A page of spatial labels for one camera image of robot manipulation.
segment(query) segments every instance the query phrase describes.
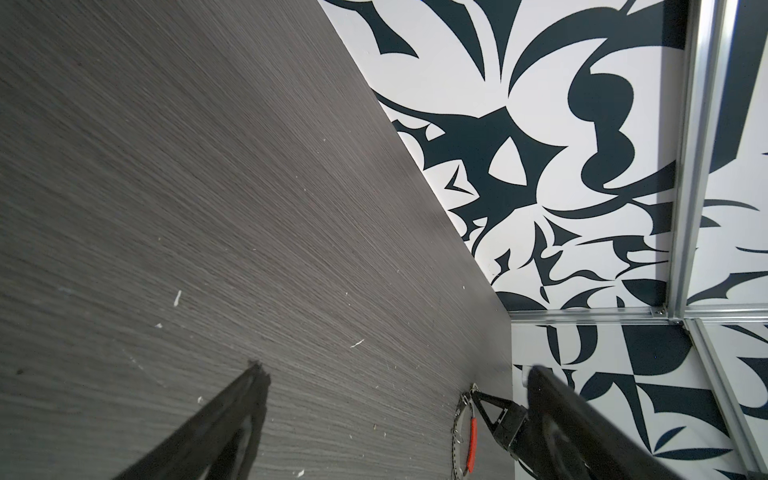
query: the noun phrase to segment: patterned wallpaper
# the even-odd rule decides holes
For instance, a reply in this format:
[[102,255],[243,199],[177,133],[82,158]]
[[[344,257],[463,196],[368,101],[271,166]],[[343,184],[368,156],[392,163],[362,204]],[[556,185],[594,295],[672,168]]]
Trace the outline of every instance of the patterned wallpaper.
[[688,303],[768,303],[768,2],[742,1]]
[[[683,478],[746,480],[701,360],[681,326],[513,324],[512,362],[515,402],[528,406],[522,380],[531,366],[546,366]],[[752,391],[759,385],[753,382]],[[748,405],[763,401],[760,395]],[[519,462],[515,478],[531,478]]]
[[[686,0],[319,2],[508,310],[664,302]],[[760,148],[714,164],[693,301],[768,275]]]

